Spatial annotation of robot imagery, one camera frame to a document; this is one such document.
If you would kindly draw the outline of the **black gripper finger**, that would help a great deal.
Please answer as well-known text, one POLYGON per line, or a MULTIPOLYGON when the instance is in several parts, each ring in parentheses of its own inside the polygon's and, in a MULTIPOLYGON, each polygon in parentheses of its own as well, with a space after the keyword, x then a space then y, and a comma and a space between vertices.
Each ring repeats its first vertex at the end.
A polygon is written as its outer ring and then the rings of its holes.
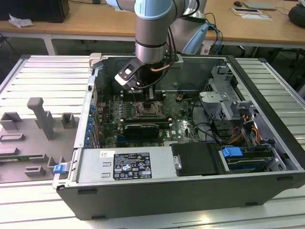
POLYGON ((152 102, 155 101, 155 97, 154 97, 154 90, 152 87, 150 87, 146 93, 146 105, 151 105, 152 102))

